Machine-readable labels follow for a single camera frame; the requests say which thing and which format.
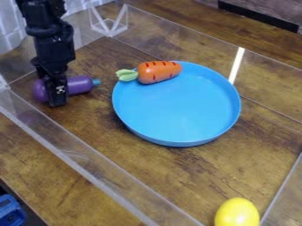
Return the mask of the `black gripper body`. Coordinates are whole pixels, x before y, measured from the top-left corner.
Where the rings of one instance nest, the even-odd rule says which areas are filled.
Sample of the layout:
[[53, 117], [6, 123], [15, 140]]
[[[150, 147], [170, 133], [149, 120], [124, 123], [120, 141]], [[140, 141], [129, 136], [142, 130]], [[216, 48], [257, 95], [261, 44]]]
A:
[[15, 0], [26, 19], [26, 33], [35, 38], [35, 63], [49, 72], [66, 72], [77, 59], [74, 34], [65, 0]]

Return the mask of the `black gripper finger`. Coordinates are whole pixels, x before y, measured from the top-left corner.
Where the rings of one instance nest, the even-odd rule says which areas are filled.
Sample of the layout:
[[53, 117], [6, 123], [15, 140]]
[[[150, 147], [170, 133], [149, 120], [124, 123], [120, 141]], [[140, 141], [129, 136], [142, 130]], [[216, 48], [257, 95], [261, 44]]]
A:
[[51, 107], [59, 107], [67, 103], [67, 76], [63, 73], [47, 72], [43, 78], [46, 94]]
[[41, 65], [35, 66], [38, 78], [43, 79], [47, 75], [45, 68]]

